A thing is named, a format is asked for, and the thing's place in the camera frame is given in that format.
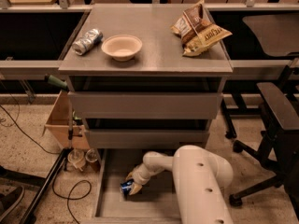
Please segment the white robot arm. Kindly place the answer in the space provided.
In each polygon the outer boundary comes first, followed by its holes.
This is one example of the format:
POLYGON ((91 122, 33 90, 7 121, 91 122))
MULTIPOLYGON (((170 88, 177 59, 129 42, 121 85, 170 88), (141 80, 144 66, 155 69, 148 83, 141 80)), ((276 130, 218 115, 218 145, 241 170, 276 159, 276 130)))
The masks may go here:
POLYGON ((193 145, 172 156, 149 151, 125 178, 121 192, 134 195, 163 171, 172 173, 182 224, 234 224, 221 194, 234 177, 225 158, 193 145))

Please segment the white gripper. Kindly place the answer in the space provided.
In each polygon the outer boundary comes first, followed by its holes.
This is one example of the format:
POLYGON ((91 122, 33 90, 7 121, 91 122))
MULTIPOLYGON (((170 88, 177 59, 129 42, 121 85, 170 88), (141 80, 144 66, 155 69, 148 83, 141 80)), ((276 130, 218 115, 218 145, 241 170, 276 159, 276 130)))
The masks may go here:
POLYGON ((133 179, 135 181, 135 183, 131 185, 129 195, 137 194, 142 189, 141 185, 147 184, 152 176, 153 172, 149 170, 144 163, 141 163, 138 166, 136 166, 136 168, 133 171, 131 171, 125 178, 126 180, 133 179))

